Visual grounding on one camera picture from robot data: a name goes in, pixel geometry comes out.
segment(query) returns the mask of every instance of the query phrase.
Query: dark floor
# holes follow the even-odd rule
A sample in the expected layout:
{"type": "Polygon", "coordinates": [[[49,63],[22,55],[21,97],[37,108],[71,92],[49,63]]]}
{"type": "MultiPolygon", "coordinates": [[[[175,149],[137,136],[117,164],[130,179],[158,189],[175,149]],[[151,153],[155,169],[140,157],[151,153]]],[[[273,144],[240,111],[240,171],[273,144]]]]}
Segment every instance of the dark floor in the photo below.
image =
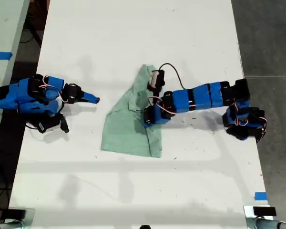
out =
{"type": "Polygon", "coordinates": [[[245,76],[286,75],[286,0],[232,0],[245,76]]]}
{"type": "MultiPolygon", "coordinates": [[[[232,4],[252,106],[264,109],[268,119],[258,152],[269,204],[276,207],[278,219],[286,221],[286,0],[232,0],[232,4]]],[[[39,52],[35,40],[21,43],[13,77],[33,74],[39,52]]],[[[1,125],[0,130],[9,134],[10,124],[1,125]]]]}

